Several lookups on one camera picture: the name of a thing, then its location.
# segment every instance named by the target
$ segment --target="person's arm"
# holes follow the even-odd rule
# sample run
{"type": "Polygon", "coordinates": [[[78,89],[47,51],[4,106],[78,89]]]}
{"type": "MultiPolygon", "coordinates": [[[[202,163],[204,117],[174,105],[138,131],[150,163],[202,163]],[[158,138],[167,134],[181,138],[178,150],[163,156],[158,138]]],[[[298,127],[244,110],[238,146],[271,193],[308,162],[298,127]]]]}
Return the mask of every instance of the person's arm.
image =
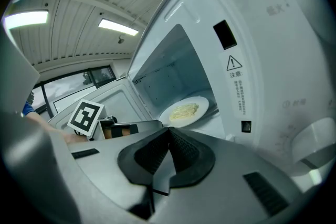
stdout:
{"type": "Polygon", "coordinates": [[[49,123],[45,121],[39,114],[37,114],[35,111],[31,111],[26,115],[27,118],[37,122],[39,125],[41,125],[46,131],[53,131],[58,132],[61,134],[65,140],[65,142],[68,143],[77,143],[77,142],[87,142],[86,136],[84,135],[75,135],[75,134],[68,134],[64,132],[63,130],[58,130],[54,127],[52,127],[49,123]]]}

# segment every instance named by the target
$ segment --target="blue sleeve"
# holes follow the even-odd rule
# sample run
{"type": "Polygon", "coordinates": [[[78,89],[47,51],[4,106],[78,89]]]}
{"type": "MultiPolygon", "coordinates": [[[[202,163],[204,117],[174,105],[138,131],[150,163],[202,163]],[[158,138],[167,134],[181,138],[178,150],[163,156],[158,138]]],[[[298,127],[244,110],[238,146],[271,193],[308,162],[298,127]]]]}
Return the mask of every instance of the blue sleeve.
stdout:
{"type": "Polygon", "coordinates": [[[28,113],[35,111],[32,106],[26,101],[25,106],[23,107],[22,113],[26,116],[28,113]]]}

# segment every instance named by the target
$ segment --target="person's hand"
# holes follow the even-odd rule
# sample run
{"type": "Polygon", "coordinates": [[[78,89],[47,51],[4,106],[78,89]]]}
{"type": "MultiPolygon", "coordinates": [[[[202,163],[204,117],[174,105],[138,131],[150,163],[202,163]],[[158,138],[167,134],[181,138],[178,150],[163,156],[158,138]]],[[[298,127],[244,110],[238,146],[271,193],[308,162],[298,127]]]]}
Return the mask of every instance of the person's hand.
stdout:
{"type": "Polygon", "coordinates": [[[65,142],[67,144],[70,143],[79,143],[79,142],[87,142],[87,138],[85,135],[77,135],[77,134],[68,134],[66,132],[60,131],[60,133],[62,134],[65,142]]]}

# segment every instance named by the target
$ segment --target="ceiling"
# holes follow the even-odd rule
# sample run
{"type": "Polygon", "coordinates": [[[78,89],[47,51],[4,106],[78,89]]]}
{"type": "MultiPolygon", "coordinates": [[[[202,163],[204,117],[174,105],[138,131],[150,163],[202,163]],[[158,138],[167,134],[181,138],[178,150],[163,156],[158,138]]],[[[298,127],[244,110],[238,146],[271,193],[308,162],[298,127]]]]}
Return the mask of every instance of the ceiling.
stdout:
{"type": "Polygon", "coordinates": [[[48,10],[46,24],[17,27],[13,37],[38,71],[83,61],[130,58],[161,0],[21,0],[11,14],[48,10]],[[136,36],[98,28],[101,19],[129,26],[136,36]]]}

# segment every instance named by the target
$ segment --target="black slot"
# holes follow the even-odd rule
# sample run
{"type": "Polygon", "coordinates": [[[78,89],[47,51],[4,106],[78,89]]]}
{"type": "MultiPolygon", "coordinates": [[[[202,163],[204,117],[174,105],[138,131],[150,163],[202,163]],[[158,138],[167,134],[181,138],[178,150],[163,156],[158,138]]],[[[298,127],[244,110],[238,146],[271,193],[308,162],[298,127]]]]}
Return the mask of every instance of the black slot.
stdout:
{"type": "Polygon", "coordinates": [[[286,200],[261,174],[254,172],[243,177],[270,216],[276,215],[288,206],[286,200]]]}
{"type": "Polygon", "coordinates": [[[84,157],[91,156],[97,153],[99,153],[98,150],[96,150],[95,148],[91,148],[90,150],[73,152],[72,156],[74,159],[79,159],[79,158],[84,158],[84,157]]]}
{"type": "Polygon", "coordinates": [[[216,24],[214,26],[214,30],[220,40],[220,43],[222,43],[222,46],[225,50],[237,45],[237,41],[234,35],[232,34],[231,29],[228,26],[226,20],[216,24]]]}
{"type": "Polygon", "coordinates": [[[241,122],[242,122],[241,132],[250,133],[252,128],[252,122],[251,121],[241,121],[241,122]]]}
{"type": "Polygon", "coordinates": [[[160,191],[160,190],[157,190],[157,189],[153,189],[153,192],[157,193],[157,194],[164,195],[164,196],[169,196],[169,193],[164,193],[163,191],[160,191]]]}

